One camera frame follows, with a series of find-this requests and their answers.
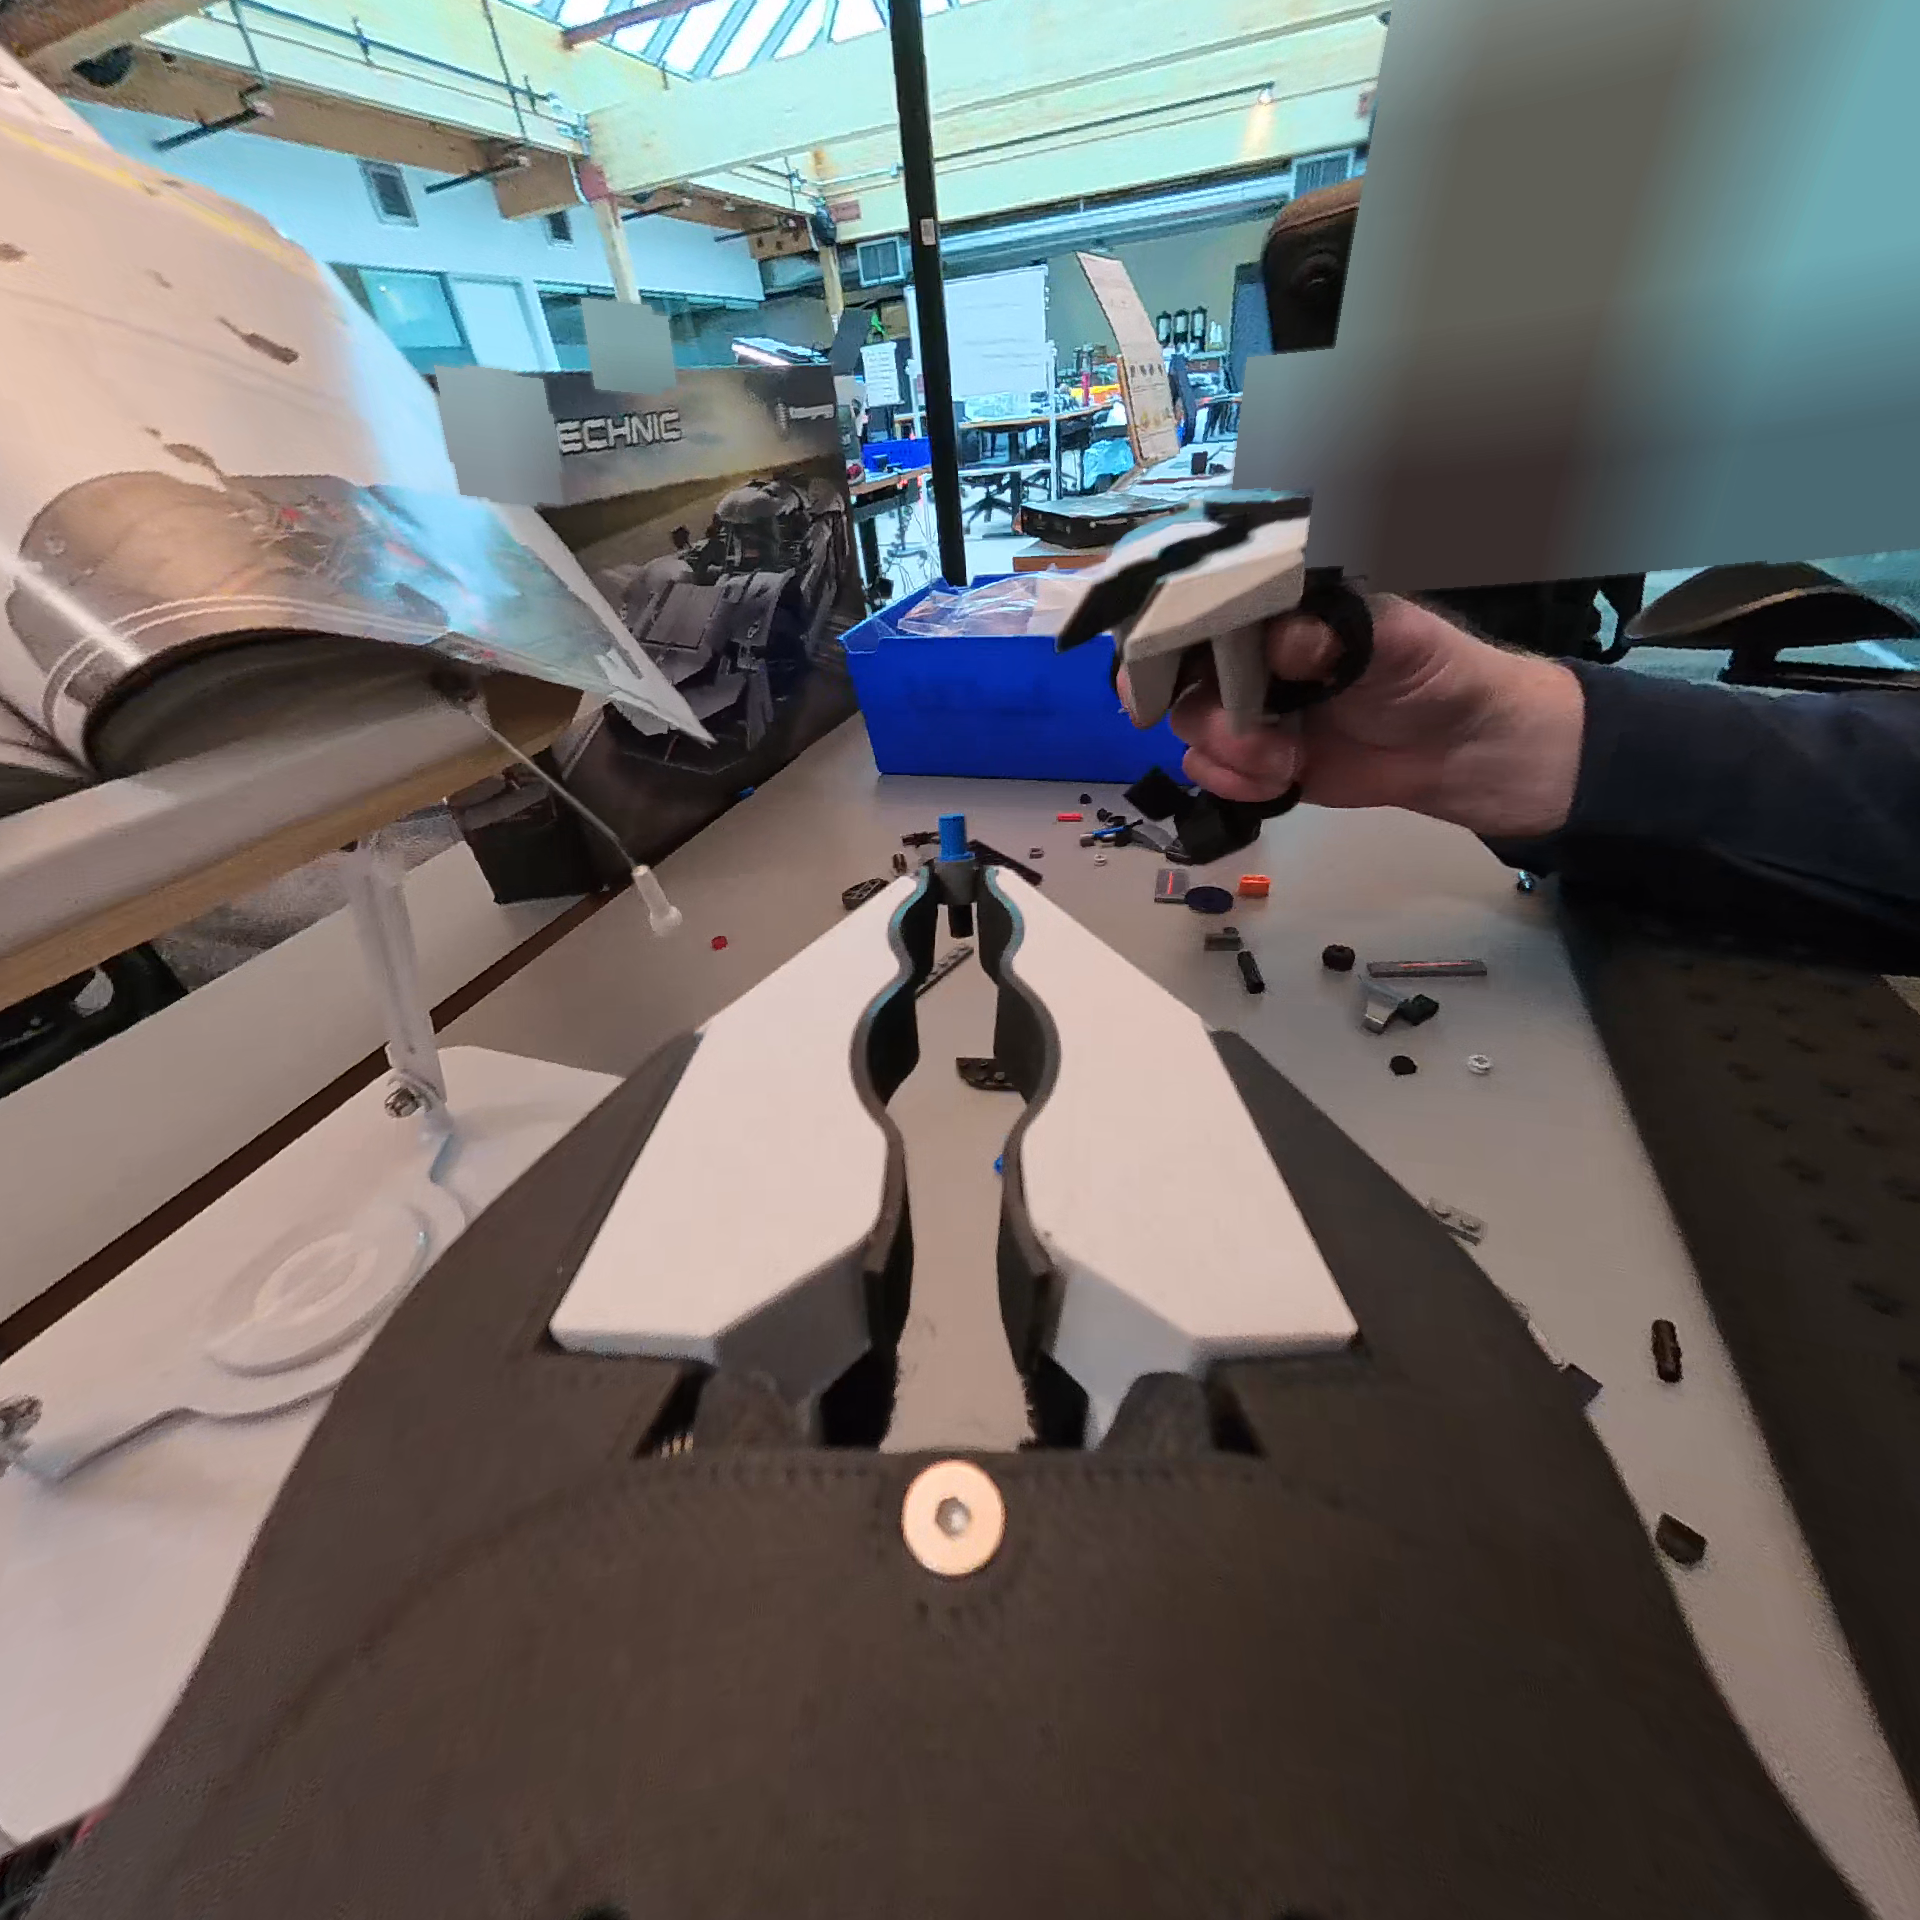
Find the person's right hand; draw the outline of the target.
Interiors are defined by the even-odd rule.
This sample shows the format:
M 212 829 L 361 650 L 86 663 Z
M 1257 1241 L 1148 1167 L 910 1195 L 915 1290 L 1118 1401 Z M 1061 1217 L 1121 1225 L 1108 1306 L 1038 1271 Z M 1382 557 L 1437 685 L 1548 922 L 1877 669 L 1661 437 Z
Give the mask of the person's right hand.
M 1399 806 L 1486 844 L 1565 829 L 1586 725 L 1574 672 L 1402 596 L 1368 612 L 1368 669 L 1315 709 L 1242 731 L 1215 682 L 1192 682 L 1169 712 L 1188 781 L 1242 804 Z

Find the lego set box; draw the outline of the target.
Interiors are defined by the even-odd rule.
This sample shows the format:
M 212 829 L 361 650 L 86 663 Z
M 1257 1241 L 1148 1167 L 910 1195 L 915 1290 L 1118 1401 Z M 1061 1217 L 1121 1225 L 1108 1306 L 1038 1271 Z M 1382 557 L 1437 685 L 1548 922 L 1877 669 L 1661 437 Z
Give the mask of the lego set box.
M 499 906 L 612 891 L 855 717 L 867 613 L 826 367 L 684 369 L 656 395 L 538 377 L 558 499 L 538 518 L 701 738 L 586 698 L 537 762 L 451 802 Z

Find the black metal pole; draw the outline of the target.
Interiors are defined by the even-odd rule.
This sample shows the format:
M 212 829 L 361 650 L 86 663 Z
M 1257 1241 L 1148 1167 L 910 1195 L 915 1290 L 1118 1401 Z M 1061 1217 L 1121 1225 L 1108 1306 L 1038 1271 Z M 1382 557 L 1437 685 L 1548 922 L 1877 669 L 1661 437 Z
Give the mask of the black metal pole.
M 920 4 L 889 4 L 893 76 L 897 95 L 902 188 L 920 323 L 923 432 L 931 441 L 933 533 L 941 577 L 968 587 L 964 487 L 957 459 L 952 369 L 943 301 L 943 244 L 933 168 L 933 117 Z

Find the plywood sign board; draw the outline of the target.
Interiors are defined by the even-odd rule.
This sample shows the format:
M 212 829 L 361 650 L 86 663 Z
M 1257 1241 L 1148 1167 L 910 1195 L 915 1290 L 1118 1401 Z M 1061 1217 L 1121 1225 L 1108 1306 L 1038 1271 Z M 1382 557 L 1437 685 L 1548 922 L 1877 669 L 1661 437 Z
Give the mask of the plywood sign board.
M 1077 253 L 1073 261 L 1081 266 L 1092 283 L 1092 297 L 1096 301 L 1096 311 L 1112 337 L 1121 403 L 1127 409 L 1127 437 L 1135 469 L 1158 469 L 1183 452 L 1183 437 L 1155 321 L 1145 314 L 1145 305 L 1121 257 L 1104 253 Z

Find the whiteboard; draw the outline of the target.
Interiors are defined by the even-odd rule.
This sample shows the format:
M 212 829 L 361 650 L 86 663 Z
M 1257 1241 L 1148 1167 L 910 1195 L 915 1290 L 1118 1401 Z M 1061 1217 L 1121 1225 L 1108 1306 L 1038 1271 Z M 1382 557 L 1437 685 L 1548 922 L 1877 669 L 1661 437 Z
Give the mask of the whiteboard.
M 1053 381 L 1047 267 L 943 282 L 947 381 L 952 403 L 1028 409 Z

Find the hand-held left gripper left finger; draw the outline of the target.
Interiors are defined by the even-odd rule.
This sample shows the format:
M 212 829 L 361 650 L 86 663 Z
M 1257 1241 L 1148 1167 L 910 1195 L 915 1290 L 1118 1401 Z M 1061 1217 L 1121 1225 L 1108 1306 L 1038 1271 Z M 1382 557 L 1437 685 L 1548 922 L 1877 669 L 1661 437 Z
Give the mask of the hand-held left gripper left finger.
M 869 906 L 701 1024 L 572 1271 L 572 1355 L 764 1378 L 828 1447 L 878 1447 L 910 1304 L 904 1148 L 931 879 Z

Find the blue storage bin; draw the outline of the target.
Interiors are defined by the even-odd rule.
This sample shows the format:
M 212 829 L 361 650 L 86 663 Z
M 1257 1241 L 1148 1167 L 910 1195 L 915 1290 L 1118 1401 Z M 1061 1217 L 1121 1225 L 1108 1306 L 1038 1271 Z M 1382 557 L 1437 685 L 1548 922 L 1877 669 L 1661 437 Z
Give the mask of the blue storage bin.
M 933 582 L 844 637 L 875 768 L 885 778 L 1131 784 L 1176 771 L 1169 725 L 1133 728 L 1112 689 L 1112 639 L 1057 652 L 1053 635 L 920 635 Z

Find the clear plastic parts bags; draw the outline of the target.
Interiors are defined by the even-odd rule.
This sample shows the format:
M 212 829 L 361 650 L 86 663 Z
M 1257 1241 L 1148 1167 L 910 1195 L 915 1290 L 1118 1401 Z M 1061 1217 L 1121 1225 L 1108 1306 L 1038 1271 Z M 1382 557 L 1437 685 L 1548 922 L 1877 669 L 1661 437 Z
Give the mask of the clear plastic parts bags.
M 885 607 L 878 621 L 893 635 L 923 639 L 1038 637 L 1056 644 L 1089 596 L 1085 571 L 997 576 L 968 587 L 931 582 Z

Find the white book stand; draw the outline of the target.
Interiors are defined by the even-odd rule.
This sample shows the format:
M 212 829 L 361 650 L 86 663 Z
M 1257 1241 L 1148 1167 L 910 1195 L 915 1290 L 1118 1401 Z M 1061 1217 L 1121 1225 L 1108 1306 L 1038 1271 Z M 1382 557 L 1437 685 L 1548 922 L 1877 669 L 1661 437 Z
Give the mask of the white book stand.
M 350 922 L 384 1027 L 390 1078 L 373 1150 L 294 1153 L 272 1190 L 273 1221 L 198 1265 L 169 1322 L 126 1359 L 50 1366 L 3 1399 L 3 1470 L 60 1483 L 178 1425 L 265 1421 L 329 1395 L 397 1304 L 467 1233 L 488 1195 L 478 1173 L 558 1139 L 586 1117 L 544 1068 L 493 1056 L 493 1083 L 456 1102 L 430 1027 L 405 879 L 384 833 L 341 855 Z

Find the small lego axle assembly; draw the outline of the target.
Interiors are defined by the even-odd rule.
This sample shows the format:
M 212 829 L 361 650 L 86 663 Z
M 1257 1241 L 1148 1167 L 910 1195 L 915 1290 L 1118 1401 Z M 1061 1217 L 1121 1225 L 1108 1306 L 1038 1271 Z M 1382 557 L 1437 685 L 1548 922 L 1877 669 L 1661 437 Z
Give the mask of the small lego axle assembly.
M 988 839 L 969 836 L 968 844 L 943 839 L 938 829 L 910 829 L 902 836 L 897 873 L 929 873 L 929 897 L 943 910 L 947 938 L 964 943 L 976 938 L 976 907 L 985 903 L 985 873 L 1005 868 L 1021 875 L 1028 886 L 1042 886 L 1045 846 L 1008 854 Z

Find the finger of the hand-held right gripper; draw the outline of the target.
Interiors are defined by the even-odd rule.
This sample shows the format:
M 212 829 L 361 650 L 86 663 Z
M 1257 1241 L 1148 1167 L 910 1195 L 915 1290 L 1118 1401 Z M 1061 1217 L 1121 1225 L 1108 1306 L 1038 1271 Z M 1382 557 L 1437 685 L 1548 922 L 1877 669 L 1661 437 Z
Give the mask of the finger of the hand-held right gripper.
M 1185 669 L 1207 666 L 1219 704 L 1235 731 L 1261 725 L 1269 666 L 1268 625 L 1299 607 L 1307 587 L 1307 524 L 1269 524 L 1201 564 L 1165 577 L 1139 612 L 1121 625 L 1121 707 L 1133 728 L 1169 720 Z
M 1056 650 L 1073 650 L 1102 635 L 1121 637 L 1121 625 L 1139 617 L 1148 596 L 1215 551 L 1226 551 L 1269 524 L 1307 524 L 1308 492 L 1292 491 L 1215 491 L 1185 513 L 1161 518 L 1124 537 L 1108 559 L 1069 576 L 1069 601 L 1056 621 Z

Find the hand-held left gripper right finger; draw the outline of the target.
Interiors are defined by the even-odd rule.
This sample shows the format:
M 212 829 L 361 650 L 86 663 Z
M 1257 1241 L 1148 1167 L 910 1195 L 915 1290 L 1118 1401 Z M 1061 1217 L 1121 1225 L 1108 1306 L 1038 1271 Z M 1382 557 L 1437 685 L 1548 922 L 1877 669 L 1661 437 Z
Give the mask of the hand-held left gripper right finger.
M 1005 868 L 976 882 L 1003 1148 L 998 1315 L 1042 1447 L 1096 1447 L 1144 1378 L 1344 1351 L 1358 1322 L 1221 1036 Z

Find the lego instruction booklet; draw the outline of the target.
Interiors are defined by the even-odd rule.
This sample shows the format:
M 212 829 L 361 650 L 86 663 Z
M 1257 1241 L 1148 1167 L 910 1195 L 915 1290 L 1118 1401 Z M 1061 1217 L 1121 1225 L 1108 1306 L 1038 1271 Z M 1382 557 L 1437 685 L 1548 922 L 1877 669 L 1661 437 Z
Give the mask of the lego instruction booklet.
M 713 741 L 326 267 L 3 55 L 3 707 L 121 778 L 456 669 Z

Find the person's right forearm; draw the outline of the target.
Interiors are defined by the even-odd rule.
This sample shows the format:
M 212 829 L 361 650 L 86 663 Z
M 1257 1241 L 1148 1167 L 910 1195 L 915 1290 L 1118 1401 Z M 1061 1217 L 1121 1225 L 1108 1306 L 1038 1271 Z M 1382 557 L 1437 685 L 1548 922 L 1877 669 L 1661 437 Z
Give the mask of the person's right forearm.
M 1918 692 L 1755 692 L 1574 666 L 1567 820 L 1513 868 L 1674 933 L 1918 978 Z

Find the black office chair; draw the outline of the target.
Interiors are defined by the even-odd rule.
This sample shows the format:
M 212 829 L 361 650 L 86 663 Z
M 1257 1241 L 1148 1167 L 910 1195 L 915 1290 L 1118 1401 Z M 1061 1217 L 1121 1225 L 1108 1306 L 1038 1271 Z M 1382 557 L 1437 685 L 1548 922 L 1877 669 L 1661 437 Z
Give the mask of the black office chair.
M 1670 669 L 1764 692 L 1918 692 L 1918 548 L 1678 576 L 1446 587 L 1459 627 L 1548 659 Z

